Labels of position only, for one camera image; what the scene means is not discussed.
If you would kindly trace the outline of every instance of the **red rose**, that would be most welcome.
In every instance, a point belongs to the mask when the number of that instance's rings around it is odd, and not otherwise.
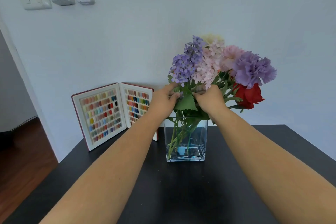
[[[247,89],[247,86],[238,84],[239,89],[237,90],[236,97],[241,98],[243,101],[237,102],[237,105],[244,107],[245,109],[252,109],[254,104],[258,104],[264,100],[261,96],[261,90],[259,84],[255,83],[252,88]]]

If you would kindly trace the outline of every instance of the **white wall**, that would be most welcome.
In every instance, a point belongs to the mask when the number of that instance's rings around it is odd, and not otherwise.
[[[191,36],[267,56],[278,69],[266,99],[242,116],[287,124],[336,159],[336,0],[96,0],[93,6],[25,11],[0,0],[58,160],[82,139],[71,95],[111,82],[162,86]]]
[[[36,116],[23,80],[0,32],[0,132]]]

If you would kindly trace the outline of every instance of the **hand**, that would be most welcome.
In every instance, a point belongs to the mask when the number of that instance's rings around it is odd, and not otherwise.
[[[205,85],[197,86],[196,91],[193,93],[199,106],[209,116],[214,117],[218,111],[229,110],[224,102],[221,90],[217,85],[211,85],[207,91],[205,91]]]
[[[180,97],[179,92],[172,91],[178,84],[173,82],[153,93],[148,112],[156,116],[162,122],[174,109],[176,100]]]

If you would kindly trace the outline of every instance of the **pink hydrangea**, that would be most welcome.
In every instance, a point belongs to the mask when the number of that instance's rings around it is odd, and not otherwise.
[[[202,62],[197,67],[193,79],[195,83],[205,83],[205,88],[208,89],[211,83],[218,74],[220,69],[221,53],[223,52],[224,41],[215,39],[212,44],[203,47]]]
[[[238,59],[245,50],[239,48],[235,45],[226,46],[223,49],[221,59],[220,59],[220,70],[222,72],[227,72],[233,68],[233,63],[236,59]],[[235,76],[236,72],[234,70],[230,71],[231,76]]]

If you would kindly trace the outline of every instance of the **flower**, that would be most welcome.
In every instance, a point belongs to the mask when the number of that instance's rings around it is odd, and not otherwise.
[[[224,39],[220,35],[207,34],[207,35],[202,35],[202,38],[207,44],[212,44],[215,41],[215,39],[217,41],[222,41],[224,44]]]
[[[271,66],[268,58],[260,59],[258,54],[252,52],[243,53],[234,61],[232,69],[236,72],[236,82],[247,86],[248,89],[256,83],[261,86],[261,79],[263,83],[267,83],[277,76],[277,70]]]
[[[185,45],[184,54],[176,55],[173,58],[173,66],[170,68],[172,81],[181,83],[184,87],[185,82],[189,82],[194,76],[195,69],[202,62],[203,49],[205,45],[203,39],[193,36],[193,41]]]
[[[238,87],[239,88],[236,92],[236,97],[241,98],[242,101],[236,101],[236,103],[245,109],[252,109],[254,104],[258,104],[258,102],[265,100],[261,96],[261,90],[257,83],[255,83],[250,89],[248,89],[247,86],[243,86],[241,84],[238,84]]]
[[[219,70],[221,52],[224,48],[224,40],[215,39],[211,44],[203,47],[202,62],[199,64],[193,79],[195,83],[205,83],[205,88],[211,87]]]
[[[235,45],[226,46],[223,49],[223,52],[222,52],[222,57],[221,57],[221,60],[220,60],[220,70],[222,72],[227,72],[227,71],[231,70],[230,75],[235,76],[236,71],[232,70],[233,63],[244,52],[246,52],[246,51],[239,48],[238,46],[235,46]]]

